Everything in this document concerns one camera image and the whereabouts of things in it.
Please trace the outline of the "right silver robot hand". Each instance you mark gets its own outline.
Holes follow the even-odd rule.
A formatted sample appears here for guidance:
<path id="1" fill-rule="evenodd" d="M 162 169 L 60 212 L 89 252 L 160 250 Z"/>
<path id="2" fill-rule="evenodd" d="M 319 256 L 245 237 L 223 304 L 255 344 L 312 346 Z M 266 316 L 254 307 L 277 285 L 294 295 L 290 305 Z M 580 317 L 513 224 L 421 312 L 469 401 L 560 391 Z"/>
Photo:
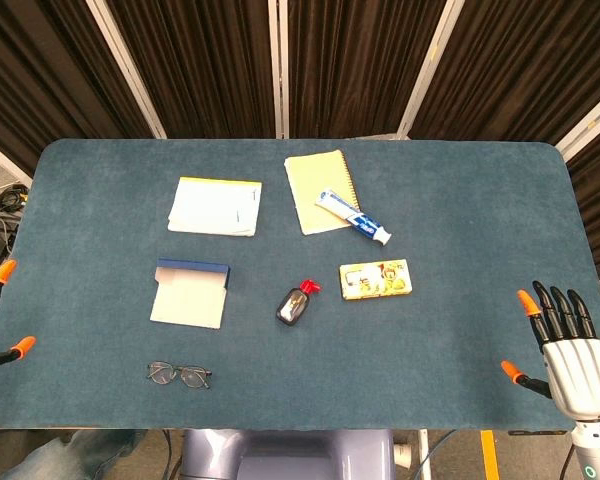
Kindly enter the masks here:
<path id="1" fill-rule="evenodd" d="M 534 281 L 533 298 L 521 289 L 517 298 L 538 344 L 547 379 L 535 379 L 514 363 L 501 368 L 516 385 L 551 399 L 557 409 L 578 422 L 600 421 L 600 338 L 591 314 L 573 289 L 562 292 Z"/>

